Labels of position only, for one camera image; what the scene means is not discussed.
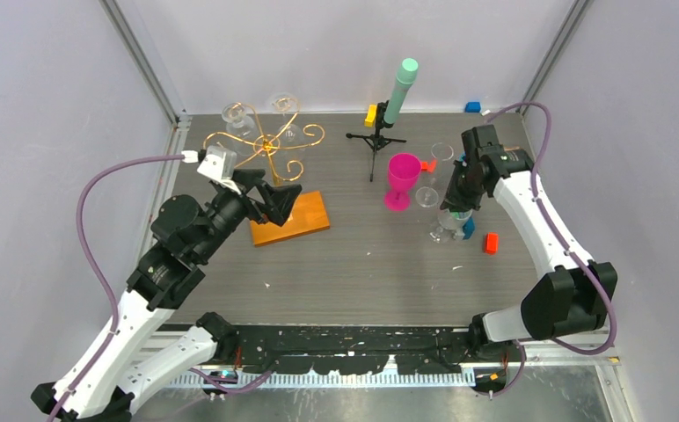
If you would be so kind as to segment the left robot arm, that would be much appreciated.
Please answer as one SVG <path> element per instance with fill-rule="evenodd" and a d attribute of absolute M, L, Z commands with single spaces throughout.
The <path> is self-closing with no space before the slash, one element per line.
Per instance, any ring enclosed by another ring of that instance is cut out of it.
<path fill-rule="evenodd" d="M 73 381 L 93 355 L 88 351 L 59 381 L 31 394 L 41 412 L 61 421 L 129 421 L 143 404 L 176 376 L 211 359 L 229 362 L 237 350 L 236 330 L 215 312 L 201 317 L 175 345 L 144 362 L 134 355 L 204 279 L 205 266 L 245 219 L 284 224 L 302 191 L 299 184 L 254 184 L 263 201 L 218 186 L 209 203 L 190 195 L 168 199 L 151 230 L 156 243 L 140 258 L 118 304 L 119 320 L 108 322 L 94 340 L 112 340 L 91 370 Z"/>

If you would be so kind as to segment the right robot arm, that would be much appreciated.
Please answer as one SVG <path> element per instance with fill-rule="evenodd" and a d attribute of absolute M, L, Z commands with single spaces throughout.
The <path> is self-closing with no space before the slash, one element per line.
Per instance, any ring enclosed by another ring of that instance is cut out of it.
<path fill-rule="evenodd" d="M 492 360 L 504 343 L 527 338 L 552 340 L 584 355 L 612 347 L 617 271 L 610 262 L 595 261 L 559 218 L 538 174 L 540 160 L 504 147 L 492 125 L 473 127 L 461 137 L 464 153 L 454 162 L 440 224 L 466 236 L 483 197 L 495 199 L 526 244 L 538 277 L 520 303 L 472 318 L 471 354 Z"/>

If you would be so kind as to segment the pink plastic wine glass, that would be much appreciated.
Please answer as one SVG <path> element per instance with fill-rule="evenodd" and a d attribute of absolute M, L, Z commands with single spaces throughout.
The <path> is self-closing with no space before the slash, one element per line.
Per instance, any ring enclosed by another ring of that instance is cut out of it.
<path fill-rule="evenodd" d="M 390 190 L 384 195 L 384 205 L 393 212 L 405 211 L 411 203 L 410 190 L 421 174 L 421 162 L 413 154 L 398 153 L 388 164 L 387 179 Z"/>

